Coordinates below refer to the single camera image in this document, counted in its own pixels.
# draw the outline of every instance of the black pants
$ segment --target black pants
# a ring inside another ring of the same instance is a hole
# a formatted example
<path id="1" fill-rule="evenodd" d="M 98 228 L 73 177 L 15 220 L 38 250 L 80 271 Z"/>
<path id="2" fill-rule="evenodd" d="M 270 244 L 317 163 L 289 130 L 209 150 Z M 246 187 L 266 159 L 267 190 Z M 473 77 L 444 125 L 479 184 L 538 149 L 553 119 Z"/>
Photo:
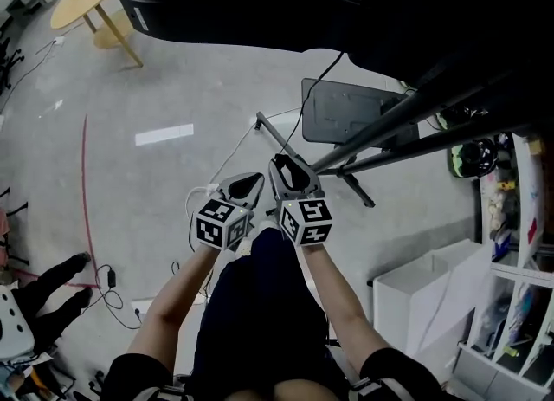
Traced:
<path id="1" fill-rule="evenodd" d="M 36 317 L 49 296 L 81 271 L 73 257 L 52 267 L 24 288 L 12 294 L 35 337 L 35 353 L 46 352 L 64 329 L 81 314 L 82 298 L 74 295 L 56 311 Z"/>
<path id="2" fill-rule="evenodd" d="M 326 349 L 327 333 L 292 243 L 265 229 L 251 256 L 229 263 L 220 275 L 196 341 L 191 393 L 195 399 L 246 389 L 263 394 L 301 378 L 342 398 L 347 386 Z"/>

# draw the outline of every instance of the forearm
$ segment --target forearm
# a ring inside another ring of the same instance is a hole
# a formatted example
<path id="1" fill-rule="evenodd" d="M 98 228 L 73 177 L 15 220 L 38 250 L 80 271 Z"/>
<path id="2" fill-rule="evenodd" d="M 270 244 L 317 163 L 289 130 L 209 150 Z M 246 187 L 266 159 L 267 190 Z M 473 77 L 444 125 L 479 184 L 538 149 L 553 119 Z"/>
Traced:
<path id="1" fill-rule="evenodd" d="M 372 353 L 389 345 L 367 320 L 358 297 L 325 247 L 320 244 L 304 247 L 303 251 L 329 321 L 346 356 L 359 372 Z"/>
<path id="2" fill-rule="evenodd" d="M 148 309 L 146 319 L 155 316 L 180 326 L 218 255 L 219 250 L 201 244 L 160 290 Z"/>
<path id="3" fill-rule="evenodd" d="M 179 328 L 218 254 L 219 250 L 201 245 L 164 285 L 150 305 L 145 322 L 129 346 L 129 353 L 151 356 L 173 372 Z"/>

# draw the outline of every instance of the gray floor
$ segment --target gray floor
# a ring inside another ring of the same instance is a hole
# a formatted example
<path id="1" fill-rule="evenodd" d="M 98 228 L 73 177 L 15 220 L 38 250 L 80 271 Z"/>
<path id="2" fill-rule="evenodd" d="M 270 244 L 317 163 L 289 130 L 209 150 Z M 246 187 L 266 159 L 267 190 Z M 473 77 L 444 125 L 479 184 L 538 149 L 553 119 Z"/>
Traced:
<path id="1" fill-rule="evenodd" d="M 119 1 L 103 5 L 115 11 Z M 49 27 L 51 12 L 24 30 L 19 45 L 27 59 L 12 80 L 40 61 L 46 50 L 35 52 L 61 33 Z M 189 189 L 206 184 L 257 111 L 298 107 L 302 78 L 318 76 L 336 52 L 183 44 L 140 33 L 129 42 L 143 68 L 135 68 L 121 48 L 97 49 L 87 26 L 81 26 L 17 87 L 0 132 L 0 189 L 11 186 L 4 201 L 8 208 L 29 200 L 29 211 L 15 224 L 15 247 L 31 260 L 31 271 L 40 274 L 86 250 L 81 137 L 88 116 L 87 201 L 94 252 L 99 264 L 109 263 L 117 271 L 117 289 L 126 304 L 119 316 L 135 326 L 130 301 L 155 295 L 171 277 L 171 262 L 190 255 L 184 214 Z M 347 58 L 327 79 L 403 91 L 397 81 L 356 68 Z M 4 93 L 0 104 L 6 98 Z M 297 116 L 281 116 L 277 128 L 288 134 Z M 137 133 L 190 123 L 192 136 L 135 146 Z M 433 130 L 423 121 L 420 132 Z M 300 132 L 292 144 L 308 162 L 331 149 L 306 143 Z M 267 134 L 251 132 L 220 178 L 265 172 L 275 150 Z M 375 209 L 366 209 L 341 180 L 323 179 L 337 220 L 327 247 L 370 316 L 366 281 L 429 249 L 471 236 L 473 196 L 469 182 L 448 173 L 445 152 L 367 171 L 358 179 L 375 199 Z M 267 187 L 261 210 L 270 201 Z M 191 208 L 197 202 L 193 199 Z M 218 269 L 228 260 L 223 255 Z M 93 282 L 92 271 L 77 281 Z M 58 307 L 73 292 L 61 289 L 48 308 Z M 202 310 L 193 307 L 182 330 L 180 372 L 191 368 Z M 132 336 L 98 304 L 68 328 L 59 345 L 83 383 L 92 370 L 106 370 Z"/>

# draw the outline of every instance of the black shoe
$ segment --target black shoe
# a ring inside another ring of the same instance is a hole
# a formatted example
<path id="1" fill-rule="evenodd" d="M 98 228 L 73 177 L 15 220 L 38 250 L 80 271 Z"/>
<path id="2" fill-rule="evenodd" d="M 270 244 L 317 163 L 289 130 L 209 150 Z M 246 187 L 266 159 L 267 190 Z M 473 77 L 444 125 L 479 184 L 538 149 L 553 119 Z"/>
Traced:
<path id="1" fill-rule="evenodd" d="M 87 252 L 71 256 L 71 260 L 75 262 L 75 270 L 77 273 L 82 272 L 91 259 L 92 257 Z"/>
<path id="2" fill-rule="evenodd" d="M 75 297 L 79 299 L 81 308 L 87 308 L 93 298 L 93 290 L 90 287 L 83 288 L 75 294 Z"/>

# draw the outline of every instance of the round table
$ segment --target round table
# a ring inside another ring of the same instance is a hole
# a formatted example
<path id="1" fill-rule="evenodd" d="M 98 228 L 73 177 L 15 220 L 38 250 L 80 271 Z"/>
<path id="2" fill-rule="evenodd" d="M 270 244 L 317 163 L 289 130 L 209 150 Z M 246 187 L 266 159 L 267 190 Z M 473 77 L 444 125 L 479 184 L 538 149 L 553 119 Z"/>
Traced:
<path id="1" fill-rule="evenodd" d="M 127 14 L 122 9 L 110 17 L 100 6 L 102 1 L 103 0 L 61 0 L 56 5 L 54 13 L 52 14 L 50 26 L 53 29 L 62 29 L 82 17 L 94 33 L 94 45 L 96 45 L 96 47 L 109 49 L 120 43 L 138 66 L 142 67 L 142 61 L 125 40 L 125 36 L 133 31 Z M 98 29 L 94 27 L 94 24 L 87 14 L 92 9 L 96 9 L 104 21 L 104 24 Z"/>

